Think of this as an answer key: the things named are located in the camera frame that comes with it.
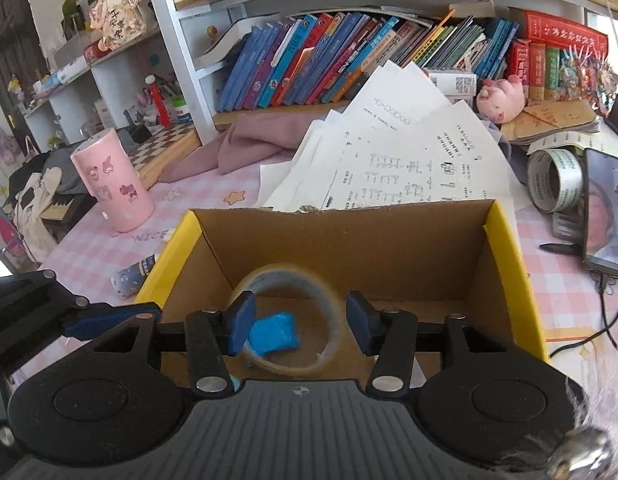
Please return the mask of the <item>yellow cardboard box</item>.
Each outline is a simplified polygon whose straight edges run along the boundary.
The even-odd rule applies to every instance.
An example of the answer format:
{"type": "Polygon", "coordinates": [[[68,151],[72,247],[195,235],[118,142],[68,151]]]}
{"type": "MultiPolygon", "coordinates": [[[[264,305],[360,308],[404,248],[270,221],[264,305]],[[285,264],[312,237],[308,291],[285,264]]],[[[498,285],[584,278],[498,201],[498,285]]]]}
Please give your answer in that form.
{"type": "Polygon", "coordinates": [[[357,210],[197,209],[185,215],[138,300],[165,322],[228,307],[251,273],[279,264],[334,296],[362,292],[421,321],[461,313],[481,332],[548,356],[514,226],[491,200],[357,210]]]}

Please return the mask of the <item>pink pig plush toy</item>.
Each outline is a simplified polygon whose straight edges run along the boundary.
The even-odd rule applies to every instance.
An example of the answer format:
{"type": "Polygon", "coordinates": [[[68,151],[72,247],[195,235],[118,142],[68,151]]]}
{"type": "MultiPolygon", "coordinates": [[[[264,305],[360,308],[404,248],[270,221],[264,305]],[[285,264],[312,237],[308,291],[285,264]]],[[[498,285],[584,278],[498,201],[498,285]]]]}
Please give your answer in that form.
{"type": "Polygon", "coordinates": [[[525,103],[522,80],[516,75],[507,79],[485,79],[475,101],[478,113],[495,125],[512,122],[522,113],[525,103]]]}

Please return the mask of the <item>pen holder with pens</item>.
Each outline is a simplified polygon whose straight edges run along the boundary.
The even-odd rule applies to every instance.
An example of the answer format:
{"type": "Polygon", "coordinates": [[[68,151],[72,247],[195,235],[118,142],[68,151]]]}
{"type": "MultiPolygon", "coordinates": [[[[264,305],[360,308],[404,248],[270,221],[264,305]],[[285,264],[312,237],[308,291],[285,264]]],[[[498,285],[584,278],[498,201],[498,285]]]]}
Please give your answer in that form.
{"type": "Polygon", "coordinates": [[[124,111],[124,117],[133,125],[167,127],[193,122],[187,100],[176,79],[165,79],[150,74],[138,92],[135,103],[124,111]]]}

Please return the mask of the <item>grey clothing pile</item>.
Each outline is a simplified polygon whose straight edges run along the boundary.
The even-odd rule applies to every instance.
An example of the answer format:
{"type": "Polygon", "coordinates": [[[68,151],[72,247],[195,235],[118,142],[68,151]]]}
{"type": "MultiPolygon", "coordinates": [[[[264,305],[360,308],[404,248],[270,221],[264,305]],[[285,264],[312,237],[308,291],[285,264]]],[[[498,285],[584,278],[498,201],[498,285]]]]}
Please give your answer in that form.
{"type": "Polygon", "coordinates": [[[69,145],[67,148],[46,152],[34,156],[16,170],[8,180],[9,198],[15,198],[20,193],[34,172],[44,174],[47,169],[59,168],[62,171],[62,179],[56,192],[62,195],[85,194],[86,187],[78,176],[77,169],[70,159],[71,153],[77,145],[69,145]]]}

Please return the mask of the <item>clear tape roll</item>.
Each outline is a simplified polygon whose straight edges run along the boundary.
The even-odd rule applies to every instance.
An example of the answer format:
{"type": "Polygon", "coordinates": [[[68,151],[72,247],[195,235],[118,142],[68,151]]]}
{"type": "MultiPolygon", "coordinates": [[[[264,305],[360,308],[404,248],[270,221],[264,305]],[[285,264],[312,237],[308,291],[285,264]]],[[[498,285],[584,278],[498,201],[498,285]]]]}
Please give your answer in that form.
{"type": "Polygon", "coordinates": [[[533,204],[544,214],[575,207],[583,185],[582,166],[571,151],[548,148],[528,157],[527,188],[533,204]]]}

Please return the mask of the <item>beige tote bag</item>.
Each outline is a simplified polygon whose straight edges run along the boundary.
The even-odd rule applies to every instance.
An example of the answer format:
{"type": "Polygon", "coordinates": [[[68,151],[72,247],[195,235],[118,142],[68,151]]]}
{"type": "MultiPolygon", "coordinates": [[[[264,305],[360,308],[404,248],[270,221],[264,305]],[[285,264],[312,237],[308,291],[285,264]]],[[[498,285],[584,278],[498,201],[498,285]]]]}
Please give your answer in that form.
{"type": "Polygon", "coordinates": [[[28,257],[42,263],[57,243],[42,221],[42,214],[53,203],[62,181],[62,170],[52,167],[44,172],[32,172],[24,189],[16,195],[14,223],[28,257]]]}

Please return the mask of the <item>navy white glue bottle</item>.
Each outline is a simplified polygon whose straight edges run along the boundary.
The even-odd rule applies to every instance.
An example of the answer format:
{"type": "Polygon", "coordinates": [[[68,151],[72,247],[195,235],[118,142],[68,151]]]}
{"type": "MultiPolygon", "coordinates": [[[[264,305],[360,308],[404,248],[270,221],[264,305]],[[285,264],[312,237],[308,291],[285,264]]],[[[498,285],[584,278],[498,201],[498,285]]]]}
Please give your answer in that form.
{"type": "Polygon", "coordinates": [[[150,255],[112,274],[112,289],[123,298],[135,296],[146,282],[152,269],[155,268],[158,258],[158,254],[150,255]]]}

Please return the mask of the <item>row of leaning books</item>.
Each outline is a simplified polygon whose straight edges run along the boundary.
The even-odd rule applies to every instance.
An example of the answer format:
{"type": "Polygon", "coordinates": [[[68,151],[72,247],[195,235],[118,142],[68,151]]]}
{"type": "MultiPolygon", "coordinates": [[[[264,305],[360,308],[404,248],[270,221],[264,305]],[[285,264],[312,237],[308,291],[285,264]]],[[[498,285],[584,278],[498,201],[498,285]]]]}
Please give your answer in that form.
{"type": "Polygon", "coordinates": [[[385,9],[337,9],[232,26],[216,52],[228,73],[216,110],[332,104],[352,99],[386,64],[419,66],[449,98],[472,101],[488,79],[501,77],[518,36],[506,18],[439,21],[385,9]]]}

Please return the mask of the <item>pink cartoon humidifier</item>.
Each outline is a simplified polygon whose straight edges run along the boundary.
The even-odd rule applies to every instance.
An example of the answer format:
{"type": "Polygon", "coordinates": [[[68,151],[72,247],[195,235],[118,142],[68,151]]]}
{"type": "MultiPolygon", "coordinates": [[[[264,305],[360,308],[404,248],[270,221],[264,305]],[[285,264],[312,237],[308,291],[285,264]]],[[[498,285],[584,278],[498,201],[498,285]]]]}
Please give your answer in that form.
{"type": "Polygon", "coordinates": [[[117,232],[133,231],[152,215],[154,203],[114,129],[96,133],[70,159],[117,232]]]}

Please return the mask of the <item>blue object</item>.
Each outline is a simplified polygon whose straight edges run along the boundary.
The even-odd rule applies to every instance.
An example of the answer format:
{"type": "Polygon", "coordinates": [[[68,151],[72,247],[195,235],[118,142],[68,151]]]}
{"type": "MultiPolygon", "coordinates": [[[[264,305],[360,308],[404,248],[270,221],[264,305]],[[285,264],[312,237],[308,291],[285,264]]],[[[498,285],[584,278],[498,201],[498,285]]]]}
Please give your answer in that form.
{"type": "Polygon", "coordinates": [[[257,320],[251,326],[248,344],[256,356],[297,350],[300,341],[295,316],[291,312],[280,312],[257,320]]]}

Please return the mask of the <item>pink folded cloth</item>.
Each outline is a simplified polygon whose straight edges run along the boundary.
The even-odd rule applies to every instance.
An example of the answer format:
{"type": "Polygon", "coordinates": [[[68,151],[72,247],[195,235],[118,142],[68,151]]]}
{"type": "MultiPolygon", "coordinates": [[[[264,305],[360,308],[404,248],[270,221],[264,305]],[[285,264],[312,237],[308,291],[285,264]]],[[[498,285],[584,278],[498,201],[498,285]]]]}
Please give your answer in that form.
{"type": "Polygon", "coordinates": [[[228,174],[273,155],[296,151],[315,120],[326,112],[239,114],[230,128],[215,140],[196,148],[161,171],[160,183],[177,182],[217,169],[228,174]]]}

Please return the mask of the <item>pink cat figurine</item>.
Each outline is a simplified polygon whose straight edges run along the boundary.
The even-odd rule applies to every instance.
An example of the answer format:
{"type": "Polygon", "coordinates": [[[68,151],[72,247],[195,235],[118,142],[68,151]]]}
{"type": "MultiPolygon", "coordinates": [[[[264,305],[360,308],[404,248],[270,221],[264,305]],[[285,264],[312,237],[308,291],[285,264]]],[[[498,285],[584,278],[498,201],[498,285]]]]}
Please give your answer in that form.
{"type": "Polygon", "coordinates": [[[145,34],[141,0],[97,0],[90,11],[91,27],[100,32],[98,48],[115,51],[145,34]]]}

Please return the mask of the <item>yellow packing tape roll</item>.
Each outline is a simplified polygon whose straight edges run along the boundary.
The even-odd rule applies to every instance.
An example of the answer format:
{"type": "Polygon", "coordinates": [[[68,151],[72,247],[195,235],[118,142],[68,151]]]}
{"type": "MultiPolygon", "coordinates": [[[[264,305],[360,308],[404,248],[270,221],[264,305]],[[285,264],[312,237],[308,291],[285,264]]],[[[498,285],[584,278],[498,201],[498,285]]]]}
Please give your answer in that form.
{"type": "Polygon", "coordinates": [[[332,287],[314,274],[292,264],[268,264],[249,273],[234,288],[230,296],[233,301],[246,292],[256,299],[265,292],[301,292],[315,303],[322,315],[329,336],[317,358],[303,366],[289,366],[272,362],[271,353],[296,351],[301,347],[298,323],[295,313],[283,311],[256,318],[247,330],[242,344],[242,356],[262,370],[279,376],[317,376],[337,355],[343,340],[344,313],[332,287]]]}

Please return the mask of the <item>red dictionary books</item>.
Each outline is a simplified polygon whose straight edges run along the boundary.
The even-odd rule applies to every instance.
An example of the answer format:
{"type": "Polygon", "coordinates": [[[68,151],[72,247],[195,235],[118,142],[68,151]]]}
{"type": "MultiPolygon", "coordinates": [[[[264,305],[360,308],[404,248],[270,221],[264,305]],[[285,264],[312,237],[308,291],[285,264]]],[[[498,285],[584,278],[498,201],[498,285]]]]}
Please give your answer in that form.
{"type": "Polygon", "coordinates": [[[523,81],[527,102],[588,100],[613,91],[609,83],[609,37],[586,25],[539,11],[512,8],[518,24],[510,66],[523,81]]]}

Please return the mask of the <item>white paper sheets pile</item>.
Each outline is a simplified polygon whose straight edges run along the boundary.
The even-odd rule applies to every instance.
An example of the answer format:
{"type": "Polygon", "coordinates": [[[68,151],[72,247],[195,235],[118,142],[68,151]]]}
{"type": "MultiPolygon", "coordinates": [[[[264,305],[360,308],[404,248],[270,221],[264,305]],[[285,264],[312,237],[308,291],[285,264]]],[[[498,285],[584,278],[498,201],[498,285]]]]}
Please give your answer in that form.
{"type": "Polygon", "coordinates": [[[260,168],[261,207],[294,212],[445,200],[514,209],[511,169],[472,108],[451,103],[414,64],[388,62],[342,112],[311,122],[274,177],[260,168]]]}

